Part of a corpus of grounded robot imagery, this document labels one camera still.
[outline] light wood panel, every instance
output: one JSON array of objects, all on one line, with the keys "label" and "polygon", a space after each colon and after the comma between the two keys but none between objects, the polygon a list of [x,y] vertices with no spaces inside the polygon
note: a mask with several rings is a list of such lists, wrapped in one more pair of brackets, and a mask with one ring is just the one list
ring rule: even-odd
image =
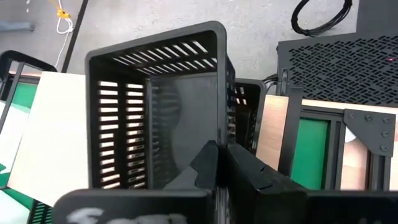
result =
[{"label": "light wood panel", "polygon": [[[256,156],[275,170],[278,168],[280,148],[284,133],[288,98],[284,96],[266,96],[261,123],[259,144]],[[303,105],[324,108],[354,109],[380,113],[398,114],[398,108],[381,106],[353,105],[327,101],[303,100]],[[390,189],[398,190],[398,137],[395,136],[394,154],[391,161]],[[345,144],[343,158],[342,189],[364,189],[366,174],[366,148],[357,138]]]}]

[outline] black metal plate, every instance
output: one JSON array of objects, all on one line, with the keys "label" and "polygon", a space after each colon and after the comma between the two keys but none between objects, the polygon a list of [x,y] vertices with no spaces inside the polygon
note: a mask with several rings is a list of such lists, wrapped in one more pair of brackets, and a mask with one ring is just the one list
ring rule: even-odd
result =
[{"label": "black metal plate", "polygon": [[305,99],[398,107],[397,31],[279,42],[278,57]]}]

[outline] printed logo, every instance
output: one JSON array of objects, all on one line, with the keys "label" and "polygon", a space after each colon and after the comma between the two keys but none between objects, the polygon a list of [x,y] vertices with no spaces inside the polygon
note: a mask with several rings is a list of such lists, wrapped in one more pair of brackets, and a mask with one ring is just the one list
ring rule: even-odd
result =
[{"label": "printed logo", "polygon": [[[68,223],[74,224],[96,224],[104,210],[100,208],[81,208],[67,216]],[[181,214],[156,214],[143,215],[133,220],[128,218],[115,218],[106,224],[188,224],[187,218]]]}]

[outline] coiled black cable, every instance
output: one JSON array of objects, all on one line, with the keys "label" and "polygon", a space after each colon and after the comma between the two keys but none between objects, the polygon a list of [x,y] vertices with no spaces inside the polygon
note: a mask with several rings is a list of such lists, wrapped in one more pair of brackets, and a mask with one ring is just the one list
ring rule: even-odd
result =
[{"label": "coiled black cable", "polygon": [[339,22],[341,22],[349,13],[349,10],[351,9],[351,6],[353,5],[352,0],[345,0],[343,8],[340,10],[340,12],[329,22],[326,24],[323,24],[320,27],[314,28],[314,29],[302,29],[299,24],[298,24],[298,16],[299,12],[303,9],[303,7],[308,3],[310,0],[302,0],[297,7],[294,9],[293,15],[292,15],[292,28],[293,30],[298,33],[298,34],[303,34],[309,37],[315,37],[316,35],[319,35],[325,31],[330,30],[332,27],[337,25]]}]

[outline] gray floor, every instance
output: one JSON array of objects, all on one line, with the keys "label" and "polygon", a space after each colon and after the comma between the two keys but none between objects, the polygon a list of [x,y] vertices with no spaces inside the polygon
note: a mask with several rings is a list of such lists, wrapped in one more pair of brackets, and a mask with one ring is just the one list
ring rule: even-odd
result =
[{"label": "gray floor", "polygon": [[[0,1],[0,19],[4,8]],[[11,13],[14,19],[33,19],[33,33],[0,34],[0,51],[15,49],[48,63],[55,63],[63,36],[55,31],[55,16],[47,1],[31,0],[30,13]],[[300,0],[89,0],[68,72],[84,74],[88,51],[145,37],[170,29],[220,21],[228,33],[228,55],[238,77],[265,78],[276,72],[278,41],[305,38],[290,26],[290,17]],[[344,0],[311,0],[300,13],[303,27],[315,27],[330,20]],[[78,12],[81,0],[65,1],[71,14]],[[358,0],[341,24],[325,35],[355,32]]]},{"label": "gray floor", "polygon": [[[82,0],[62,1],[63,8],[72,15],[74,22],[80,10],[81,2]],[[29,21],[35,25],[33,32],[28,30],[0,32],[0,52],[16,50],[55,65],[65,35],[57,33],[57,8],[53,4],[48,0],[0,0],[0,20],[10,22]],[[60,30],[65,29],[67,29],[67,24],[63,21]],[[63,56],[57,67],[58,71],[62,68],[66,49],[63,51]]]}]

